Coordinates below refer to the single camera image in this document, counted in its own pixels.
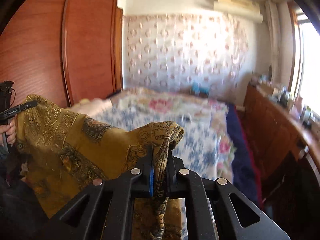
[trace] round metal bolt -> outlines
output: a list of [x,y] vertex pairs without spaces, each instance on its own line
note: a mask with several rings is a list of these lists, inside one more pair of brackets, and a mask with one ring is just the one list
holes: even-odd
[[94,179],[92,184],[95,186],[99,186],[102,184],[102,179]]
[[187,170],[187,169],[181,169],[181,170],[179,171],[179,173],[180,173],[181,175],[188,175],[188,174],[189,174],[189,170]]
[[139,173],[140,173],[140,169],[138,169],[138,168],[134,168],[131,170],[131,174],[133,174],[133,175],[137,175]]
[[228,183],[228,181],[225,178],[219,178],[218,179],[218,183],[220,185],[226,185]]

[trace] air conditioner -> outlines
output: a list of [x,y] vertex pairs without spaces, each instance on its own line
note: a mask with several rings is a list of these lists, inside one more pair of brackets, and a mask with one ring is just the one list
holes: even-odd
[[213,2],[213,9],[238,15],[257,23],[263,20],[259,4],[251,0],[218,0]]

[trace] hand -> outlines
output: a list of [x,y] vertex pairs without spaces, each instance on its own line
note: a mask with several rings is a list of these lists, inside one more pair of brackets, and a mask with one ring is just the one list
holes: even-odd
[[7,143],[14,144],[14,142],[16,141],[16,121],[14,118],[11,119],[9,125],[0,125],[0,145],[3,145],[3,133],[9,135],[9,137],[7,138]]

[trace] floral wall covering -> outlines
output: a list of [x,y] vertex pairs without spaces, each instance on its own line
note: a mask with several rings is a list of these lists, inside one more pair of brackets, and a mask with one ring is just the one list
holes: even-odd
[[210,96],[234,101],[248,50],[238,20],[214,12],[126,16],[124,24],[125,87],[176,92],[196,82],[210,88]]

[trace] gold patterned fabric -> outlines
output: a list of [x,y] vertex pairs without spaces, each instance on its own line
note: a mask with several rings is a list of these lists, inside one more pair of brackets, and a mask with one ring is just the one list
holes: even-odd
[[17,117],[18,149],[31,156],[26,179],[49,218],[95,178],[115,179],[132,169],[151,144],[154,198],[136,199],[132,239],[180,239],[179,202],[166,197],[164,176],[168,149],[181,140],[182,127],[157,122],[127,132],[41,96],[31,100],[38,106]]

